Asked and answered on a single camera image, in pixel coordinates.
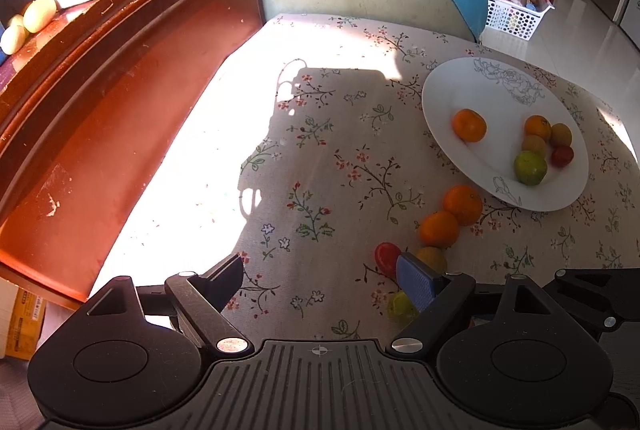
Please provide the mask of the red cherry tomato on plate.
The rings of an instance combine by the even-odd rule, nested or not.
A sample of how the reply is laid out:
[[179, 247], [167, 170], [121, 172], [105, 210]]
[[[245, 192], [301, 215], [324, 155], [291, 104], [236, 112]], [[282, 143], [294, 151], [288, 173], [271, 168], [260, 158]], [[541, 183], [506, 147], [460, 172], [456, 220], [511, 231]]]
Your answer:
[[558, 145], [552, 150], [550, 164], [554, 168], [562, 169], [567, 167], [574, 159], [574, 150], [568, 145]]

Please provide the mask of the green lime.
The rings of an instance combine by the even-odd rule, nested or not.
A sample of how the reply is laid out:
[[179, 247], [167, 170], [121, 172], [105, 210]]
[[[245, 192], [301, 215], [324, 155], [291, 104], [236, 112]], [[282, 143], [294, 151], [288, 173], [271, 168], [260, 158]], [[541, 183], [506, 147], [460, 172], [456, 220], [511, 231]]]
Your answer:
[[405, 291], [397, 291], [387, 302], [387, 315], [399, 327], [407, 327], [419, 316], [419, 311], [413, 305]]
[[515, 157], [513, 169], [516, 178], [526, 186], [537, 186], [548, 172], [548, 164], [541, 154], [522, 150]]

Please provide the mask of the orange tangerine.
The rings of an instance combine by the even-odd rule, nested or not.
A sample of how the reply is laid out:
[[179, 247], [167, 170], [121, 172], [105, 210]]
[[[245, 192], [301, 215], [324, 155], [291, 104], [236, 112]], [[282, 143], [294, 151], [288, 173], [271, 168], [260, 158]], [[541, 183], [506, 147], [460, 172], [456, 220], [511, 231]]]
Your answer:
[[450, 187], [442, 198], [442, 208], [451, 213], [462, 226], [471, 226], [480, 220], [483, 199], [472, 186], [460, 184]]
[[423, 219], [418, 234], [424, 246], [448, 248], [458, 240], [460, 225], [452, 213], [439, 210]]

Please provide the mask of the pale yellow lemon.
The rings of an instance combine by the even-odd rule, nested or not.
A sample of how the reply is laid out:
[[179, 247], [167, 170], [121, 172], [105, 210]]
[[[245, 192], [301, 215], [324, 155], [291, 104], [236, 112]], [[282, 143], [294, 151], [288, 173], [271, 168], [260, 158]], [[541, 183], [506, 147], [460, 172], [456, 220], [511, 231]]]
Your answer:
[[22, 46], [29, 35], [28, 30], [24, 26], [24, 17], [20, 14], [14, 15], [8, 23], [6, 30], [2, 32], [1, 49], [6, 55], [13, 55]]

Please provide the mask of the red wooden cabinet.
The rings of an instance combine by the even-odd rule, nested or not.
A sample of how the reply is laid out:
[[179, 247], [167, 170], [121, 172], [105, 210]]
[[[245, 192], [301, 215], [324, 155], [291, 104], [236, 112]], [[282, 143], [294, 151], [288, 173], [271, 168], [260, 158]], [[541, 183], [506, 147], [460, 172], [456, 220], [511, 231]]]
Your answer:
[[79, 308], [262, 0], [93, 0], [1, 68], [1, 275]]

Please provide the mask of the yellow carton on floor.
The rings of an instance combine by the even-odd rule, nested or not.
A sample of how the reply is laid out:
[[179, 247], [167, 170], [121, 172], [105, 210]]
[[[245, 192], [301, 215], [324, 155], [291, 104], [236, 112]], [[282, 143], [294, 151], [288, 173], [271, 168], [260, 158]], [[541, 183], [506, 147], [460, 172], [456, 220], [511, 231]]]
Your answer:
[[28, 362], [41, 337], [47, 300], [15, 287], [14, 298], [1, 308], [1, 356]]

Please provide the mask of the white plastic basket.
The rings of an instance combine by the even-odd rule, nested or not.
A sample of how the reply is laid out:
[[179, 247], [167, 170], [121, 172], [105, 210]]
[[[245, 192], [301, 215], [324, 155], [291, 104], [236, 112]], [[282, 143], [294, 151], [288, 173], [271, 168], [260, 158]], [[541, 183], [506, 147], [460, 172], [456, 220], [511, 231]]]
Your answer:
[[549, 0], [542, 0], [539, 11], [509, 0], [488, 0], [486, 27], [529, 41], [544, 16], [553, 9]]

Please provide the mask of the orange tangerine plate right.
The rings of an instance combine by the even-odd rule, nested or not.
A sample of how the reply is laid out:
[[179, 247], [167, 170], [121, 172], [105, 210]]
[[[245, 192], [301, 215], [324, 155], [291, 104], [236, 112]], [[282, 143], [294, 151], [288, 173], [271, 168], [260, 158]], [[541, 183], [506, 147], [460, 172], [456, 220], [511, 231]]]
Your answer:
[[545, 143], [548, 143], [552, 135], [552, 125], [544, 116], [529, 116], [525, 120], [524, 133], [527, 136], [538, 136], [538, 138], [541, 138]]

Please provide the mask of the white floral plate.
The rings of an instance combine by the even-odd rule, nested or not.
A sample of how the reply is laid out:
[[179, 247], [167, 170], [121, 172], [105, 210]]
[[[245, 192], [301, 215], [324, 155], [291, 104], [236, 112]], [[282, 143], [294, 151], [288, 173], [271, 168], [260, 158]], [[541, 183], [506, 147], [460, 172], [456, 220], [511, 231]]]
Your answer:
[[[427, 127], [451, 162], [473, 183], [518, 208], [551, 212], [571, 205], [589, 176], [582, 131], [562, 102], [534, 77], [485, 57], [461, 57], [437, 66], [425, 79], [422, 108]], [[487, 132], [467, 143], [452, 120], [462, 109], [482, 116]], [[574, 159], [563, 169], [550, 167], [540, 184], [528, 186], [513, 164], [524, 138], [525, 120], [540, 115], [572, 132]]]

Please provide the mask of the yellow-brown fruit far right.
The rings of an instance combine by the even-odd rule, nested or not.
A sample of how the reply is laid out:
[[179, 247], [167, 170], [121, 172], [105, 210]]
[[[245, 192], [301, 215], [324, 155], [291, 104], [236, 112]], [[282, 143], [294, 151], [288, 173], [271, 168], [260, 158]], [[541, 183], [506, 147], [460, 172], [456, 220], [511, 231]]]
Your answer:
[[552, 147], [572, 146], [573, 133], [566, 124], [554, 124], [551, 127], [549, 143]]

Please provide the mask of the yellow small fruit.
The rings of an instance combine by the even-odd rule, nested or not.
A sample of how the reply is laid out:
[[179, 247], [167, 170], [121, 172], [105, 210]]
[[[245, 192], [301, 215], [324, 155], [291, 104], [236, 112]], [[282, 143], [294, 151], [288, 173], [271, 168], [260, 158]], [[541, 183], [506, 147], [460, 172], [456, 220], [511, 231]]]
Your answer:
[[437, 274], [447, 272], [447, 260], [442, 250], [437, 247], [423, 247], [416, 252], [416, 257]]

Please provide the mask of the orange tangerine plate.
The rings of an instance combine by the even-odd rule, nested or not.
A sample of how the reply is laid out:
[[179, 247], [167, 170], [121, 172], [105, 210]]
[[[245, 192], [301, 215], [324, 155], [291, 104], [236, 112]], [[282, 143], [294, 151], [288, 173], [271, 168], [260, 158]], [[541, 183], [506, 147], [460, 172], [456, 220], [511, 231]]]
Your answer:
[[454, 134], [465, 143], [480, 142], [486, 135], [487, 124], [478, 112], [472, 109], [460, 109], [451, 118]]
[[545, 143], [548, 143], [552, 135], [552, 125], [544, 116], [529, 116], [525, 120], [524, 133], [527, 136], [538, 136], [538, 138], [541, 138]]

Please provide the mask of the floral tablecloth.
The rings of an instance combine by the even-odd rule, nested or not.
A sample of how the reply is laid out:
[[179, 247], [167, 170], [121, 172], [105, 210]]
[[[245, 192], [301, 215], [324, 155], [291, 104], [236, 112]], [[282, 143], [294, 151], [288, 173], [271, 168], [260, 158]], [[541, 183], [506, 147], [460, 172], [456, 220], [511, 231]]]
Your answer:
[[[398, 288], [378, 247], [421, 249], [421, 221], [464, 174], [423, 109], [450, 60], [492, 76], [506, 57], [446, 34], [341, 16], [281, 15], [218, 69], [145, 187], [96, 280], [160, 284], [237, 256], [224, 312], [251, 339], [385, 339]], [[582, 194], [529, 211], [506, 179], [480, 190], [476, 222], [440, 260], [482, 283], [559, 268], [639, 263], [639, 168], [612, 110], [531, 64], [492, 80], [511, 106], [548, 89], [586, 143]]]

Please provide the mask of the orange tangerine far plate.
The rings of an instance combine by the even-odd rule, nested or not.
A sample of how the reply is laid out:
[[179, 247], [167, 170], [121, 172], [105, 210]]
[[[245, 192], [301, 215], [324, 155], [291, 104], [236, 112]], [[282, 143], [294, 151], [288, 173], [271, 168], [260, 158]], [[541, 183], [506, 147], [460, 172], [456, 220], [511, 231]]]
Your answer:
[[478, 112], [472, 109], [460, 109], [451, 118], [454, 134], [465, 143], [480, 142], [486, 135], [487, 124]]

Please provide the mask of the yellow-brown small fruit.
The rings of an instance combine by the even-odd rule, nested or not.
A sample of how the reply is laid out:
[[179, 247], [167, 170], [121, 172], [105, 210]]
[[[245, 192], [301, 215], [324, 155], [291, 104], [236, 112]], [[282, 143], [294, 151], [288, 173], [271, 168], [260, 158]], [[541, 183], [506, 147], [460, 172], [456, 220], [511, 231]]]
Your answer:
[[523, 152], [531, 152], [541, 156], [541, 158], [547, 157], [547, 142], [538, 135], [528, 134], [523, 138], [521, 145]]

